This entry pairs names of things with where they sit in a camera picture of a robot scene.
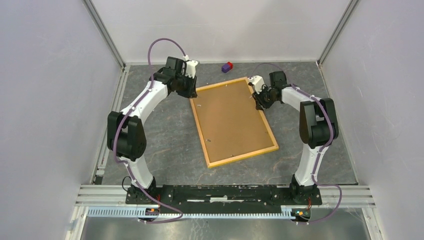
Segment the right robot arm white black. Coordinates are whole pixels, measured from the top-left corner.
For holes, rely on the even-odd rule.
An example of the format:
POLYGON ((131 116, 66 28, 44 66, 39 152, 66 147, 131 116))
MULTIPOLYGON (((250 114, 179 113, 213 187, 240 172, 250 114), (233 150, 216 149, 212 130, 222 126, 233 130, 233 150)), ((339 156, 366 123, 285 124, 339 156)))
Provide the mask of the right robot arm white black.
POLYGON ((332 98, 309 94, 295 84, 287 82, 286 74, 274 71, 269 74, 270 84, 263 77, 250 76, 252 97, 257 110, 269 109, 279 102, 293 107, 299 113, 299 136, 303 143, 299 166, 289 185, 289 199, 302 204, 318 194, 318 171, 330 145, 339 136, 335 103, 332 98))

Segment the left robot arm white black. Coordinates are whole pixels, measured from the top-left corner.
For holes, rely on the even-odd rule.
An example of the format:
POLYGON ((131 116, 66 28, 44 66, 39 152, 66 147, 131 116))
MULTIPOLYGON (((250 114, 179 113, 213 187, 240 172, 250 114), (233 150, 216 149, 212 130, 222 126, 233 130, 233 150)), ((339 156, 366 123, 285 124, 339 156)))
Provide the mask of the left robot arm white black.
POLYGON ((196 70, 199 62, 185 55, 182 59, 168 57, 164 67, 153 72, 146 87, 137 98, 121 111, 107 116, 107 147, 117 164, 122 164, 138 189, 138 197, 145 204, 157 198, 155 178, 148 169, 145 151, 147 137, 144 124, 157 105, 175 92, 192 99, 196 93, 196 70))

